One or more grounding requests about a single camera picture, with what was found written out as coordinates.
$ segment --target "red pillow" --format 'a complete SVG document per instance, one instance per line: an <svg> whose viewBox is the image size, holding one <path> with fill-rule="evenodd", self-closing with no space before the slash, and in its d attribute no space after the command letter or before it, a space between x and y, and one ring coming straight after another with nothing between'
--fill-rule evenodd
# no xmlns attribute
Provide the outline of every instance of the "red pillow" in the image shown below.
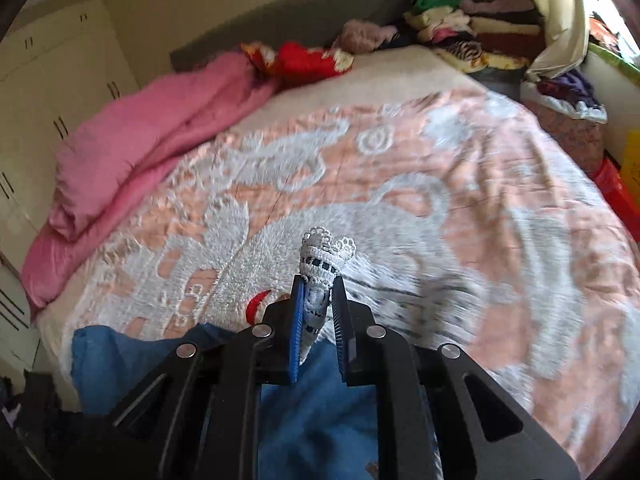
<svg viewBox="0 0 640 480"><path fill-rule="evenodd" d="M241 48L259 70L283 79L288 87L347 73L353 65L353 56L339 48L305 48L293 41L287 41L277 53L261 43L242 44Z"/></svg>

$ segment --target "cabinet handle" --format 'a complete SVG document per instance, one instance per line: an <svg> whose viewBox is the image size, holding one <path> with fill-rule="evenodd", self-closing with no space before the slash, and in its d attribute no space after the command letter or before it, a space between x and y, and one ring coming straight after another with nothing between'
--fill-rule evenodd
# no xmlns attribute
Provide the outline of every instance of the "cabinet handle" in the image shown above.
<svg viewBox="0 0 640 480"><path fill-rule="evenodd" d="M21 320L21 319L16 315L16 313L15 313L13 310L10 310L10 309L9 309L9 307L7 307L7 306L6 306L2 301L0 301L0 305L4 306L4 309L5 309L9 314L11 314L12 316L14 316L14 317L15 317L15 320L16 320L18 323L20 323L23 327L25 327L25 328L29 328L29 325L27 325L23 320ZM0 316L4 317L7 321L9 321L9 318L8 318L7 316L5 316L2 312L0 312ZM11 323L11 325L13 325L13 327L14 327L16 330L20 330L20 329L19 329L17 326L15 326L13 323Z"/></svg>
<svg viewBox="0 0 640 480"><path fill-rule="evenodd" d="M0 288L0 294L2 294L2 295L6 298L6 300L7 300L9 303L11 303L11 304L14 306L14 308L15 308L18 312L20 312L20 314L23 314L23 315L24 315L24 310L23 310L23 309L21 309L19 306L17 306L17 305L14 303L14 300L12 300L11 298L9 298L9 297L7 296L7 294L4 292L4 290L2 290L1 288Z"/></svg>
<svg viewBox="0 0 640 480"><path fill-rule="evenodd" d="M15 326L15 325L11 322L11 320L10 320L7 316L5 316L2 312L0 312L0 316L4 317L4 320L5 320L8 324L10 324L12 327L14 327L16 330L18 330L18 331L20 330L20 329L19 329L17 326Z"/></svg>
<svg viewBox="0 0 640 480"><path fill-rule="evenodd" d="M58 131L58 135L60 136L60 139L65 140L65 136L60 131L60 127L58 126L58 123L56 121L53 121L53 124L56 127L56 130Z"/></svg>
<svg viewBox="0 0 640 480"><path fill-rule="evenodd" d="M11 183L9 182L9 179L6 177L6 175L4 174L4 171L2 172L2 176L4 176L4 179L6 180L7 184L9 185L9 189L11 190L12 194L15 194L14 191L14 186L11 185Z"/></svg>
<svg viewBox="0 0 640 480"><path fill-rule="evenodd" d="M65 121L62 120L62 117L58 116L58 120L60 121L60 124L62 124L62 127L65 129L65 133L66 136L69 136L69 130L66 129L66 125L65 125Z"/></svg>

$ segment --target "cabinet door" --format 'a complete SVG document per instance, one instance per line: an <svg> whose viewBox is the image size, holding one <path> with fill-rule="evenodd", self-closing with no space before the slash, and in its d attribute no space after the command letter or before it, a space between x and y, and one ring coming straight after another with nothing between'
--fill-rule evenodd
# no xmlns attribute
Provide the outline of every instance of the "cabinet door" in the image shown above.
<svg viewBox="0 0 640 480"><path fill-rule="evenodd" d="M105 27L96 34L99 35L98 43L104 63L104 73L107 77L106 84L114 98L119 99L137 92L140 86L122 53L115 31L111 27Z"/></svg>
<svg viewBox="0 0 640 480"><path fill-rule="evenodd" d="M36 234L36 229L20 206L12 201L7 217L0 221L0 251L18 272L22 271L24 259Z"/></svg>
<svg viewBox="0 0 640 480"><path fill-rule="evenodd" d="M0 266L0 356L17 370L31 370L40 335L30 328L29 305L18 279Z"/></svg>
<svg viewBox="0 0 640 480"><path fill-rule="evenodd" d="M64 135L97 114L113 98L104 73L99 36L84 34L40 56L51 108L58 112Z"/></svg>
<svg viewBox="0 0 640 480"><path fill-rule="evenodd" d="M0 82L0 179L28 221L40 228L55 188L54 125L31 63Z"/></svg>
<svg viewBox="0 0 640 480"><path fill-rule="evenodd" d="M13 207L11 190L3 179L0 179L0 225L7 219Z"/></svg>
<svg viewBox="0 0 640 480"><path fill-rule="evenodd" d="M102 0L88 0L12 31L0 43L0 80L57 45L110 23Z"/></svg>

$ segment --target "bedspread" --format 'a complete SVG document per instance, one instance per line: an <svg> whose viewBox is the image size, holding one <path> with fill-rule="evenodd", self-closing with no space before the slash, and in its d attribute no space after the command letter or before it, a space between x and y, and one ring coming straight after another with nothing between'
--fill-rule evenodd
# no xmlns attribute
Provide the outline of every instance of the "bedspread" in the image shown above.
<svg viewBox="0 0 640 480"><path fill-rule="evenodd" d="M640 397L638 251L535 117L483 90L329 108L192 151L81 267L66 371L83 326L150 340L259 320L316 225L354 238L348 296L379 323L461 344L583 476L602 460Z"/></svg>

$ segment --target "pink blanket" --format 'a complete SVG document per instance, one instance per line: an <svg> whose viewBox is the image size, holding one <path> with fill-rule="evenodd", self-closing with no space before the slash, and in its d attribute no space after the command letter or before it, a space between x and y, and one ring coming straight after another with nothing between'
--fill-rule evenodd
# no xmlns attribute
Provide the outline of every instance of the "pink blanket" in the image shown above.
<svg viewBox="0 0 640 480"><path fill-rule="evenodd" d="M204 69L167 75L82 124L58 153L49 222L22 268L34 314L176 166L180 156L260 107L276 83L223 54Z"/></svg>

